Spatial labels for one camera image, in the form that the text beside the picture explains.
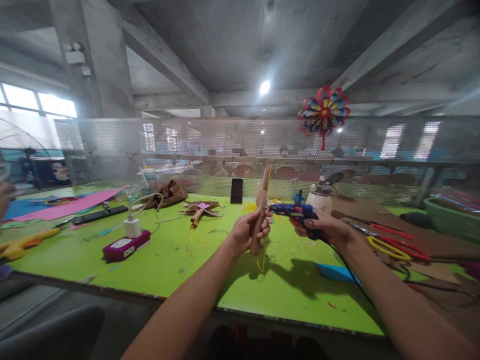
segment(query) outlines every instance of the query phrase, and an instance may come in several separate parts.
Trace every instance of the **yellow glue gun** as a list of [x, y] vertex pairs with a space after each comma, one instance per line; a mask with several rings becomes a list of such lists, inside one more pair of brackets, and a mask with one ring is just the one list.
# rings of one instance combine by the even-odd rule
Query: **yellow glue gun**
[[7, 260], [16, 260], [21, 258], [27, 248], [31, 248], [40, 244], [43, 240], [51, 238], [60, 232], [58, 227], [49, 229], [47, 231], [38, 232], [33, 235], [27, 235], [18, 239], [0, 243], [0, 258], [6, 258]]

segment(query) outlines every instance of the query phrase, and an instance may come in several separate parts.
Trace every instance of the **hand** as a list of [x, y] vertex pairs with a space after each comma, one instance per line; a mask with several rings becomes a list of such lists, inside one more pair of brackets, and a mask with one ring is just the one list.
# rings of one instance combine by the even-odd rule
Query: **hand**
[[[353, 231], [350, 226], [341, 220], [338, 220], [324, 211], [319, 211], [316, 214], [318, 219], [307, 219], [305, 225], [310, 229], [319, 229], [323, 237], [332, 245], [337, 245], [341, 242], [350, 240], [353, 236]], [[291, 224], [295, 227], [295, 232], [301, 237], [308, 237], [307, 231], [297, 222], [290, 218]]]
[[8, 196], [15, 190], [15, 186], [8, 182], [0, 182], [0, 197]]
[[[266, 209], [265, 215], [267, 217], [271, 217], [272, 213], [270, 212], [270, 210]], [[233, 251], [236, 255], [240, 256], [248, 249], [250, 249], [255, 222], [259, 216], [260, 209], [258, 208], [250, 214], [239, 217], [236, 220], [235, 225], [233, 225], [233, 229], [226, 237], [224, 244], [232, 245]], [[263, 223], [261, 224], [261, 232], [259, 232], [256, 236], [259, 239], [263, 239], [267, 237], [269, 232], [270, 224], [265, 218], [263, 219]]]

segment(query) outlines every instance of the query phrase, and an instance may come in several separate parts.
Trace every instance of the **green table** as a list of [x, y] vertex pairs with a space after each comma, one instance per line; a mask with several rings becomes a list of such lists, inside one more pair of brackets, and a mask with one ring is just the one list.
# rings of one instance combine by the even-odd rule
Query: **green table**
[[[91, 187], [75, 187], [29, 197], [79, 195], [91, 191]], [[226, 206], [224, 216], [204, 217], [194, 231], [190, 229], [188, 216], [159, 222], [153, 209], [142, 212], [138, 218], [142, 228], [151, 231], [150, 244], [119, 263], [107, 264], [102, 260], [102, 249], [124, 236], [123, 226], [102, 237], [89, 236], [120, 224], [126, 213], [76, 230], [64, 230], [9, 264], [16, 270], [15, 276], [38, 283], [117, 299], [158, 303], [170, 296], [213, 254], [235, 220], [247, 213], [243, 208], [247, 206], [246, 201], [244, 206], [231, 205], [226, 197], [188, 196], [190, 201], [214, 199]], [[126, 204], [110, 204], [112, 207], [119, 205]], [[158, 214], [162, 219], [171, 219], [182, 209], [180, 203], [161, 209]], [[52, 228], [69, 217], [4, 230], [0, 242]], [[384, 335], [378, 313], [354, 284], [329, 280], [320, 273], [317, 263], [340, 265], [330, 247], [321, 241], [298, 237], [288, 218], [279, 215], [274, 215], [269, 240], [266, 275], [260, 274], [255, 257], [248, 253], [242, 255], [220, 292], [218, 312], [350, 334]], [[89, 284], [79, 283], [95, 274], [97, 276]], [[412, 278], [426, 279], [414, 272]]]

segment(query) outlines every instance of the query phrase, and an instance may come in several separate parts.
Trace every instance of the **pink paper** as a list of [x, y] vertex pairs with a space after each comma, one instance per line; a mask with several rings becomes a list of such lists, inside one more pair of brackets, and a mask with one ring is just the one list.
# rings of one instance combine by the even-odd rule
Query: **pink paper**
[[93, 194], [79, 198], [78, 200], [71, 201], [62, 205], [55, 205], [43, 210], [35, 211], [26, 215], [15, 217], [15, 221], [29, 221], [33, 219], [43, 219], [45, 221], [51, 221], [58, 218], [62, 218], [71, 214], [78, 213], [79, 211], [97, 206], [102, 202], [115, 196], [124, 187], [120, 187], [115, 190], [99, 191]]
[[87, 226], [88, 224], [80, 224], [80, 225], [72, 225], [70, 226], [70, 229], [75, 230], [84, 226]]

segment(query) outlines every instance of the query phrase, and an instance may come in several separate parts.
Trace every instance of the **hot glue gun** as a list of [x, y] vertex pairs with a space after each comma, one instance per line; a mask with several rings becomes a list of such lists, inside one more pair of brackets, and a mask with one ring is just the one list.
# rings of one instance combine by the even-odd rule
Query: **hot glue gun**
[[307, 219], [318, 219], [312, 205], [304, 204], [300, 206], [295, 204], [275, 203], [271, 204], [269, 208], [272, 213], [288, 216], [289, 218], [293, 219], [294, 222], [300, 224], [308, 233], [308, 238], [310, 240], [320, 239], [325, 241], [322, 238], [320, 230], [311, 229], [305, 225], [305, 220]]

